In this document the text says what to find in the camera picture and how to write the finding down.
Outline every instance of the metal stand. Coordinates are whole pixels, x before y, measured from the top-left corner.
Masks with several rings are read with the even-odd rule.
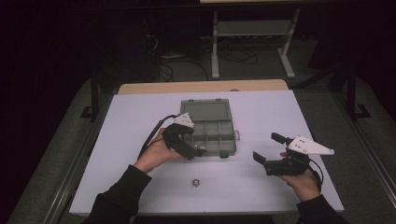
[[[284,21],[219,21],[215,11],[213,19],[212,78],[219,79],[218,36],[285,35],[286,42],[278,49],[280,60],[288,78],[295,78],[287,56],[290,41],[297,24],[300,9],[294,11],[292,20]]]
[[[92,106],[86,106],[84,108],[79,117],[82,119],[91,119],[91,122],[94,122],[99,111],[99,89],[96,71],[93,71],[91,75],[91,104]]]

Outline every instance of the black cable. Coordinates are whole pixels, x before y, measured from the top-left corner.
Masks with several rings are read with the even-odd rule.
[[[321,175],[320,185],[323,185],[323,181],[324,181],[323,171],[320,169],[320,166],[315,161],[313,161],[312,159],[309,160],[312,161],[319,168]]]
[[[172,62],[167,62],[167,63],[193,63],[193,64],[196,64],[196,65],[198,65],[200,68],[202,68],[202,70],[204,71],[205,77],[206,77],[206,81],[209,80],[209,75],[207,74],[206,69],[205,69],[200,63],[198,63],[198,62],[190,61],[190,60],[182,60],[182,61],[172,61]]]
[[[169,69],[170,73],[167,73],[164,70],[162,70],[161,66],[164,66],[167,69]],[[165,63],[159,63],[158,72],[159,72],[159,81],[160,81],[161,77],[165,80],[165,82],[169,82],[169,81],[173,80],[174,70],[172,69],[171,66],[169,66],[169,65],[167,65]]]
[[[177,115],[169,115],[166,116],[164,119],[160,120],[157,125],[155,126],[155,128],[151,131],[150,135],[148,136],[148,139],[146,139],[146,142],[143,144],[142,148],[140,149],[140,153],[137,156],[137,158],[139,159],[143,153],[146,151],[146,149],[149,147],[149,142],[151,141],[152,137],[154,136],[154,134],[156,132],[158,132],[158,130],[160,130],[161,126],[163,125],[163,123],[170,118],[177,118]]]
[[[154,142],[151,142],[150,144],[148,144],[148,147],[151,147],[154,143],[159,142],[161,140],[163,140],[163,138],[160,138],[160,139],[155,140]]]

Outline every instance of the table surface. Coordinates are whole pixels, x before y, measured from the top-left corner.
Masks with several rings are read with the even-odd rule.
[[[116,95],[70,212],[88,215],[96,194],[118,181],[128,164],[136,160],[141,146],[158,120],[177,114],[182,100],[215,98],[230,101],[233,126],[241,137],[236,142],[235,156],[228,159],[204,157],[192,161],[171,161],[157,168],[150,173],[153,179],[142,194],[139,214],[296,212],[298,199],[292,189],[277,177],[267,176],[262,166],[252,159],[253,150],[268,160],[280,159],[279,153],[284,146],[271,139],[272,132],[289,137],[298,134],[310,137],[294,94],[287,90]],[[311,158],[324,173],[322,193],[335,210],[344,210],[320,156]],[[200,187],[191,184],[193,179],[200,180]]]

